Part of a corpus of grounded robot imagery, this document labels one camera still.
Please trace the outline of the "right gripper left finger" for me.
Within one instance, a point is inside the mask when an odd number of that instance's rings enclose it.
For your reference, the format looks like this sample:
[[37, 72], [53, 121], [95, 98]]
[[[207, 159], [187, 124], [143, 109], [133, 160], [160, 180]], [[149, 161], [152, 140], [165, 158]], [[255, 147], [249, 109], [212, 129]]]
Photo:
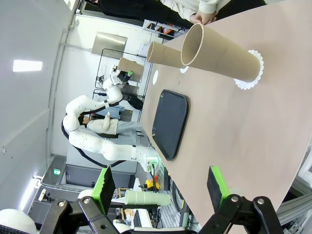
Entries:
[[88, 226], [94, 234], [133, 234], [128, 226], [118, 229], [107, 216], [115, 188], [111, 168], [103, 169], [91, 195], [75, 202], [58, 199], [52, 203], [40, 233], [76, 234], [80, 227]]

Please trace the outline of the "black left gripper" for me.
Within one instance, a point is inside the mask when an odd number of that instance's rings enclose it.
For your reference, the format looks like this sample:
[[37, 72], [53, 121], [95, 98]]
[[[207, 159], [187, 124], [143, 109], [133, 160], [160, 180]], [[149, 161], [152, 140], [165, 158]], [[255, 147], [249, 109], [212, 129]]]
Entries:
[[132, 74], [133, 74], [132, 71], [129, 71], [129, 72], [120, 71], [117, 77], [119, 78], [121, 82], [127, 82], [128, 76], [131, 76]]

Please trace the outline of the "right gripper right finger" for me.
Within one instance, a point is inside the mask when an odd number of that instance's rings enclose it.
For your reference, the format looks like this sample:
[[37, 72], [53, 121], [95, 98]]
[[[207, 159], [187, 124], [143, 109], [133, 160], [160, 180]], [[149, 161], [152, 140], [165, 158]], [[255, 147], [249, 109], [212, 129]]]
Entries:
[[242, 226], [248, 234], [282, 234], [283, 229], [271, 200], [257, 196], [248, 200], [232, 194], [217, 166], [210, 166], [207, 188], [214, 214], [200, 234], [227, 234], [232, 226]]

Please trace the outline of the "person's left hand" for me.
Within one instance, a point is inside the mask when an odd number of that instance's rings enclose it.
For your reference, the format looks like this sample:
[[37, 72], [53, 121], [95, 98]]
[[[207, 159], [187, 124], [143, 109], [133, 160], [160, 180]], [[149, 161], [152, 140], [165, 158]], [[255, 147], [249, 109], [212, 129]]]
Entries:
[[212, 22], [216, 21], [216, 12], [213, 12], [211, 14], [206, 14], [201, 11], [198, 11], [197, 13], [190, 16], [190, 21], [195, 23], [201, 23], [202, 25], [206, 25]]

